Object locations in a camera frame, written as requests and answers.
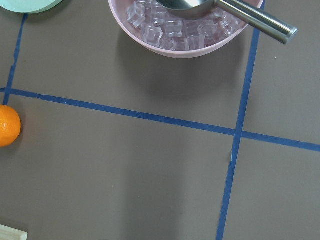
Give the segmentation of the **bamboo cutting board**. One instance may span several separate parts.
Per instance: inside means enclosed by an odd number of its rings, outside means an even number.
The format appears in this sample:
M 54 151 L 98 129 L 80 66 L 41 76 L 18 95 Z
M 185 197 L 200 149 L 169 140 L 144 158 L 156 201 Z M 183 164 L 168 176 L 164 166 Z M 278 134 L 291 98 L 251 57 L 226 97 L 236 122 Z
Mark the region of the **bamboo cutting board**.
M 27 240 L 28 233 L 5 225 L 0 225 L 0 240 Z

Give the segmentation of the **pink bowl with ice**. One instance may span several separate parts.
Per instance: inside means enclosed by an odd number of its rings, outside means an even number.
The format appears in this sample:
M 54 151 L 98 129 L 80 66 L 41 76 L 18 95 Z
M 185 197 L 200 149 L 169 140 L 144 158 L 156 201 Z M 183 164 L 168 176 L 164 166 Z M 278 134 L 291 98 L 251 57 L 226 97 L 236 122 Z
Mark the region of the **pink bowl with ice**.
M 175 59 L 212 53 L 247 27 L 220 8 L 203 18 L 186 20 L 169 13 L 155 0 L 110 0 L 108 4 L 119 26 L 136 43 Z

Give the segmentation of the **light green plate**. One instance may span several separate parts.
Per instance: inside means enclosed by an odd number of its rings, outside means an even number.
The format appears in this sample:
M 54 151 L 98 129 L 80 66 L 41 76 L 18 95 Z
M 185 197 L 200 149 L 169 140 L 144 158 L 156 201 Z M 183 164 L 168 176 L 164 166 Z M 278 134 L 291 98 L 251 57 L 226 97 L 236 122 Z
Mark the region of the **light green plate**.
M 10 12 L 37 14 L 50 10 L 63 0 L 0 0 L 0 6 Z

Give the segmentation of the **orange mandarin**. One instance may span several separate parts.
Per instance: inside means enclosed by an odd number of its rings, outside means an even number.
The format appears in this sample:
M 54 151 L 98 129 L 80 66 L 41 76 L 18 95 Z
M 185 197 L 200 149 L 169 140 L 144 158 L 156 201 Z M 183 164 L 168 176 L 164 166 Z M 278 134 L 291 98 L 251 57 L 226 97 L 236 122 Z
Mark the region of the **orange mandarin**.
M 19 114 L 10 106 L 0 105 L 0 147 L 11 145 L 21 133 Z

